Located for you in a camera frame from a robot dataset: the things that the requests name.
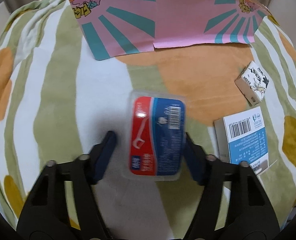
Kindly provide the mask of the blue white barcode box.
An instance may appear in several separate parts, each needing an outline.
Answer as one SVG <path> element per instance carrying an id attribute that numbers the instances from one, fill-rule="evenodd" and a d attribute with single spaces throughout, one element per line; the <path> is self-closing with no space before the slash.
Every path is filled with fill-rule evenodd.
<path id="1" fill-rule="evenodd" d="M 260 107 L 224 116 L 214 122 L 220 160 L 246 161 L 256 176 L 269 169 L 269 150 Z"/>

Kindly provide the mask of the red blue floss pick box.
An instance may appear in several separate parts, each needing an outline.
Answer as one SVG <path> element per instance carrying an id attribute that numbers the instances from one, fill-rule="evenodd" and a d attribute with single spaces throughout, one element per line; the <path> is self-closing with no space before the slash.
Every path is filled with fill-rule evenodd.
<path id="1" fill-rule="evenodd" d="M 132 180 L 177 180 L 186 140 L 185 124 L 184 97 L 131 91 L 123 145 L 123 175 Z"/>

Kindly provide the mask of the white floral small box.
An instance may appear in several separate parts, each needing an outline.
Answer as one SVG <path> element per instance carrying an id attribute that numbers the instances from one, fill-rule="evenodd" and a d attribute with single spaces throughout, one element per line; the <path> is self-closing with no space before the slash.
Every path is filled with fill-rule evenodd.
<path id="1" fill-rule="evenodd" d="M 251 61 L 235 80 L 235 84 L 251 105 L 264 99 L 270 80 L 262 67 Z"/>

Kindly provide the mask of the floral striped fleece blanket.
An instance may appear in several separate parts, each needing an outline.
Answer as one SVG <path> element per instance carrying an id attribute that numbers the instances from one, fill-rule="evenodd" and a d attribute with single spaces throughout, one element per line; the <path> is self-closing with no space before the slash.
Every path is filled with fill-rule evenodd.
<path id="1" fill-rule="evenodd" d="M 0 37 L 1 215 L 16 227 L 47 161 L 72 161 L 109 130 L 123 139 L 134 89 L 182 96 L 190 137 L 218 154 L 213 123 L 250 108 L 235 79 L 251 61 L 270 81 L 260 106 L 270 166 L 259 180 L 283 225 L 296 204 L 296 50 L 271 17 L 249 45 L 203 44 L 96 61 L 68 0 L 17 9 Z"/>

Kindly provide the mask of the pink teal cardboard box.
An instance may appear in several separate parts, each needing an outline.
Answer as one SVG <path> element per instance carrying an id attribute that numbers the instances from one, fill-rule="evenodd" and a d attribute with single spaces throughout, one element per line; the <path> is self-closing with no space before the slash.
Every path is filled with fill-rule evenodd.
<path id="1" fill-rule="evenodd" d="M 96 60 L 196 44 L 254 41 L 256 0 L 69 0 Z"/>

